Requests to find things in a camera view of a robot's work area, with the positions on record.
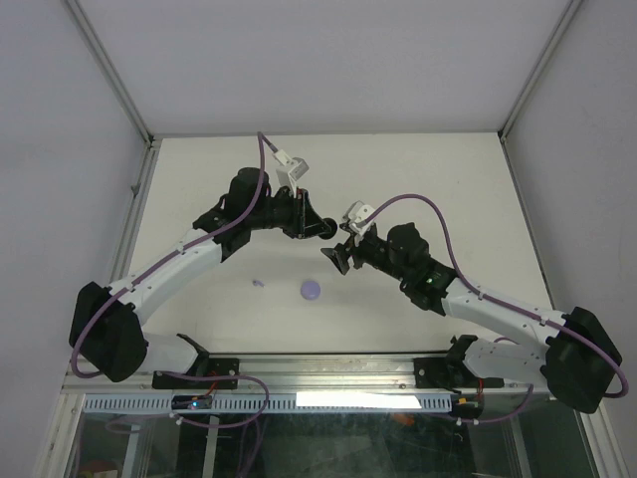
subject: small purple object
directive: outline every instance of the small purple object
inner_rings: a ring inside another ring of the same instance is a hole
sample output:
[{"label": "small purple object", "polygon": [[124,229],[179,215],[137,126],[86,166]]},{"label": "small purple object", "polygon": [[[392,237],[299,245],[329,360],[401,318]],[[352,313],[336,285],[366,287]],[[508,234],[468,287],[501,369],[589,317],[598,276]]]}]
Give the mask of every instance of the small purple object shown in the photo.
[{"label": "small purple object", "polygon": [[305,281],[301,285],[301,295],[308,301],[313,301],[319,298],[320,285],[315,281]]}]

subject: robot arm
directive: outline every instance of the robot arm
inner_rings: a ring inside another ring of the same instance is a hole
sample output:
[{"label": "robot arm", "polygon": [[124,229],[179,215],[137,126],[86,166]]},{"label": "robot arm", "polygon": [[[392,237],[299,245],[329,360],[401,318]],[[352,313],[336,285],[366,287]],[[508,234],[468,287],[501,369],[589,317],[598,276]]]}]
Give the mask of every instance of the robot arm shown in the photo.
[{"label": "robot arm", "polygon": [[336,233],[336,222],[318,216],[308,192],[297,188],[296,181],[308,170],[305,162],[282,154],[285,153],[281,150],[275,151],[275,157],[278,156],[282,164],[279,176],[285,185],[272,196],[269,177],[264,172],[255,207],[234,227],[204,239],[247,210],[258,186],[260,170],[257,168],[241,169],[232,179],[228,193],[195,220],[192,229],[159,262],[153,261],[104,288],[95,282],[84,286],[76,303],[69,337],[71,346],[76,344],[97,310],[120,291],[82,342],[80,353],[90,363],[112,381],[122,381],[136,371],[194,373],[202,366],[208,353],[190,338],[142,331],[141,327],[161,304],[186,283],[225,262],[245,246],[253,230],[280,228],[294,239],[315,236],[330,239]]},{"label": "robot arm", "polygon": [[[460,336],[444,363],[426,369],[426,373],[436,375],[431,381],[444,381],[448,388],[454,388],[463,386],[468,378],[509,378],[545,385],[557,399],[578,411],[592,413],[597,409],[615,374],[613,368],[583,343],[545,325],[550,321],[577,332],[621,364],[621,355],[592,313],[580,308],[570,314],[543,309],[482,286],[469,290],[464,276],[429,255],[429,244],[414,223],[394,226],[384,240],[378,237],[373,221],[366,220],[373,212],[369,205],[354,203],[340,226],[350,234],[347,241],[321,249],[341,274],[348,272],[349,259],[354,269],[369,264],[399,280],[400,291],[416,307],[473,322],[507,338],[505,343],[493,343]],[[533,311],[541,321],[501,307],[485,296]]]}]

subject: white label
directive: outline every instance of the white label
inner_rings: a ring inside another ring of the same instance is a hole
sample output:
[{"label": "white label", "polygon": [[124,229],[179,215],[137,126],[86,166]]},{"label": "white label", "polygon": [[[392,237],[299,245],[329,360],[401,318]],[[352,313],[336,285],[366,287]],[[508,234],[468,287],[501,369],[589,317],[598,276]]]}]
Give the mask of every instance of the white label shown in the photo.
[{"label": "white label", "polygon": [[337,406],[347,408],[390,408],[420,410],[415,395],[383,395],[353,391],[300,391],[297,406]]}]

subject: white table surface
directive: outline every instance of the white table surface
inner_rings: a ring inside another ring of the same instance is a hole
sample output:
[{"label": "white table surface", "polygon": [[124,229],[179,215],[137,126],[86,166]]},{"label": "white table surface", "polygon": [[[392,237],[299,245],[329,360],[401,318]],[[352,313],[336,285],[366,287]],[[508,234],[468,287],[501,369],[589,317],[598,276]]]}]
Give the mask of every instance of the white table surface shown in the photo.
[{"label": "white table surface", "polygon": [[[361,199],[373,206],[400,193],[429,196],[442,208],[465,274],[526,302],[548,296],[499,140],[494,133],[272,136],[310,171],[300,187],[317,213],[338,221]],[[258,165],[256,138],[170,138],[162,143],[131,262],[131,271],[165,251],[227,192],[244,166]],[[268,155],[273,189],[276,163]],[[379,234],[413,221],[430,252],[449,264],[438,220],[420,201],[394,204]],[[183,333],[216,353],[423,352],[446,349],[452,336],[495,337],[471,323],[423,312],[399,283],[365,266],[342,277],[319,248],[343,241],[292,240],[256,231],[224,264],[185,285],[144,329]],[[264,288],[252,284],[258,279]],[[303,280],[321,295],[301,297]]]}]

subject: gray wall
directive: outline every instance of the gray wall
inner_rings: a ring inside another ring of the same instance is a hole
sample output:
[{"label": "gray wall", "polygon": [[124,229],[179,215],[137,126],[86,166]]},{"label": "gray wall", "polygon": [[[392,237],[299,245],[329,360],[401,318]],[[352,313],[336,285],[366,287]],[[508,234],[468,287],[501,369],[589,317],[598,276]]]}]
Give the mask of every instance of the gray wall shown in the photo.
[{"label": "gray wall", "polygon": [[[637,386],[637,3],[590,0],[510,137],[556,305],[595,311]],[[607,400],[637,476],[635,391]]]},{"label": "gray wall", "polygon": [[0,474],[33,469],[141,142],[60,1],[0,2]]},{"label": "gray wall", "polygon": [[308,134],[496,130],[567,0],[81,3],[154,133]]}]

